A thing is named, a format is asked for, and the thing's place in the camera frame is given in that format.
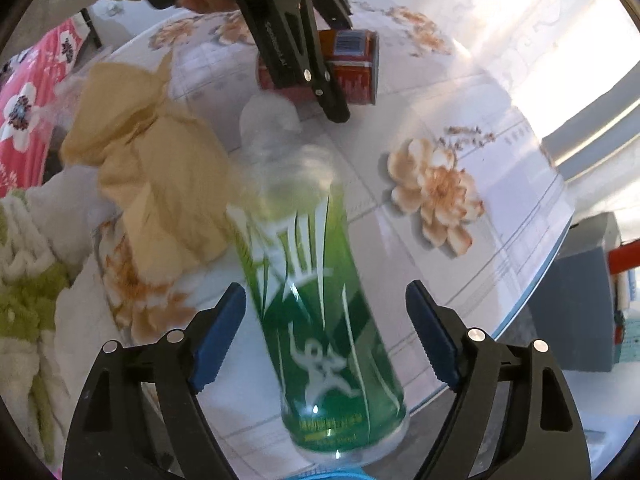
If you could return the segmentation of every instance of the printed flower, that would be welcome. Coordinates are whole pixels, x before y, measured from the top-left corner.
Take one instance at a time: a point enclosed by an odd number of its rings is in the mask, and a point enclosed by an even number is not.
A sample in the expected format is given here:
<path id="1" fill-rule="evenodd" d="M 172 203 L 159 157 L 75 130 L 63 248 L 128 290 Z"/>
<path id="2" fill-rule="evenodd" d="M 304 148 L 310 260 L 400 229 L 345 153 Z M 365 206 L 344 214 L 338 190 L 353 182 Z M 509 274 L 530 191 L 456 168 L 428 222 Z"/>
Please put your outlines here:
<path id="1" fill-rule="evenodd" d="M 200 16 L 194 16 L 193 18 L 183 18 L 163 25 L 149 38 L 149 48 L 158 50 L 164 46 L 174 46 L 174 44 L 185 40 L 193 34 L 194 25 L 200 19 Z"/>
<path id="2" fill-rule="evenodd" d="M 69 73 L 76 62 L 78 54 L 78 44 L 76 38 L 68 30 L 60 33 L 60 52 L 58 53 L 58 61 L 65 64 L 65 73 Z"/>
<path id="3" fill-rule="evenodd" d="M 7 171 L 6 166 L 0 162 L 0 194 L 7 195 L 18 187 L 18 175 L 15 171 Z"/>
<path id="4" fill-rule="evenodd" d="M 223 45 L 234 44 L 238 41 L 250 45 L 255 44 L 254 37 L 251 35 L 244 16 L 239 10 L 230 12 L 225 18 L 225 23 L 214 30 L 213 34 L 218 38 L 218 42 Z"/>
<path id="5" fill-rule="evenodd" d="M 434 22 L 420 12 L 412 12 L 406 7 L 392 7 L 387 15 L 396 23 L 411 25 L 407 36 L 420 47 L 440 54 L 451 54 L 447 42 L 440 35 L 440 31 Z"/>
<path id="6" fill-rule="evenodd" d="M 448 242 L 462 256 L 473 243 L 464 224 L 482 216 L 484 205 L 473 177 L 457 170 L 457 163 L 455 152 L 415 139 L 389 155 L 387 170 L 398 184 L 391 199 L 400 211 L 420 211 L 424 237 L 434 247 Z"/>
<path id="7" fill-rule="evenodd" d="M 107 221 L 99 229 L 102 282 L 117 327 L 129 328 L 135 344 L 155 343 L 169 330 L 185 328 L 196 314 L 184 304 L 188 295 L 174 290 L 174 282 L 153 285 L 140 279 L 121 221 Z"/>
<path id="8" fill-rule="evenodd" d="M 4 123 L 0 130 L 0 140 L 14 138 L 14 148 L 24 153 L 29 147 L 29 135 L 40 121 L 40 107 L 34 105 L 36 101 L 36 87 L 26 83 L 19 94 L 11 97 L 2 116 Z"/>

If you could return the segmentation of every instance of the pink blanket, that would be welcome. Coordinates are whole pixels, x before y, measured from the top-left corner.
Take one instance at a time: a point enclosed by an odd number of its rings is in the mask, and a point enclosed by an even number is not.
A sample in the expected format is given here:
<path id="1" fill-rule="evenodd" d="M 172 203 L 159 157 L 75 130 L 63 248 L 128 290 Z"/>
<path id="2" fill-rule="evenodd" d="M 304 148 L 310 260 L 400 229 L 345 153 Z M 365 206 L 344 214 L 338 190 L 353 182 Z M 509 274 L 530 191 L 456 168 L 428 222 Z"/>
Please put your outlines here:
<path id="1" fill-rule="evenodd" d="M 88 35 L 80 14 L 69 18 L 33 46 L 0 90 L 0 197 L 42 182 L 53 124 L 40 109 L 55 98 Z"/>

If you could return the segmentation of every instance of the floral tablecloth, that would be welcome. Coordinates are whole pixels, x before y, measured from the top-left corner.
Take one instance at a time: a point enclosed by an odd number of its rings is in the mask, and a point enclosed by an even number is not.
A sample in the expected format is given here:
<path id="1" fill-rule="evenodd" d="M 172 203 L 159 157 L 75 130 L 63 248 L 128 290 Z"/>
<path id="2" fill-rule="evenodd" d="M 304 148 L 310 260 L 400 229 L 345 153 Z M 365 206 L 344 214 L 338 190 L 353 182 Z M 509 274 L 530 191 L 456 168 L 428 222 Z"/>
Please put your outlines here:
<path id="1" fill-rule="evenodd" d="M 308 142 L 334 156 L 362 286 L 406 403 L 418 410 L 442 384 L 404 310 L 406 285 L 421 279 L 468 326 L 496 336 L 546 271 L 573 209 L 527 120 L 468 52 L 393 0 L 351 5 L 354 27 L 380 34 L 377 104 L 351 107 L 340 125 L 315 103 L 298 111 Z M 241 150 L 239 115 L 258 91 L 257 49 L 241 17 L 185 12 L 114 58 L 154 69 L 171 47 L 173 97 L 208 120 L 230 152 Z M 244 282 L 233 250 L 208 280 L 207 297 L 216 299 L 231 281 Z M 254 309 L 198 400 L 241 479 L 284 478 L 309 466 L 280 420 Z"/>

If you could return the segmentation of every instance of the bottle label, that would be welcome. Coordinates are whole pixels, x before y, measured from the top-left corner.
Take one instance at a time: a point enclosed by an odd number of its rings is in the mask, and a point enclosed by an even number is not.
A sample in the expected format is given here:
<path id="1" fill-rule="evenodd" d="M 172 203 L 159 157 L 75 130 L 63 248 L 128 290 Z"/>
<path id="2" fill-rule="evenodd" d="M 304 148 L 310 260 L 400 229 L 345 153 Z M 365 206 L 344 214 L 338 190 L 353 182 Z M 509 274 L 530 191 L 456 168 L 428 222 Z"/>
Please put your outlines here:
<path id="1" fill-rule="evenodd" d="M 336 452 L 391 434 L 404 395 L 360 286 L 341 190 L 277 221 L 227 213 L 295 444 Z"/>
<path id="2" fill-rule="evenodd" d="M 366 30 L 340 30 L 335 35 L 334 56 L 362 57 L 366 45 Z"/>

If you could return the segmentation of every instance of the blue gripper pad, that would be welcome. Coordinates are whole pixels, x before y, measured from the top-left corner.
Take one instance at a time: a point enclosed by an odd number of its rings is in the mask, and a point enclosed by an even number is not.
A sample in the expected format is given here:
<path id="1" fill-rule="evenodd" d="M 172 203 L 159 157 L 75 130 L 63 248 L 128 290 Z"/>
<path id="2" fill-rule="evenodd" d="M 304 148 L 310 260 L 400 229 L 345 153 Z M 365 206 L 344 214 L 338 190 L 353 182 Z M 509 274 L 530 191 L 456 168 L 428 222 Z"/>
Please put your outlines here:
<path id="1" fill-rule="evenodd" d="M 405 301 L 406 311 L 436 377 L 455 390 L 461 380 L 457 364 L 458 349 L 434 311 L 434 308 L 443 307 L 433 301 L 421 282 L 411 282 L 407 286 Z"/>
<path id="2" fill-rule="evenodd" d="M 237 283 L 232 283 L 215 307 L 216 319 L 194 352 L 194 368 L 189 382 L 196 393 L 216 380 L 222 361 L 246 311 L 246 293 Z"/>

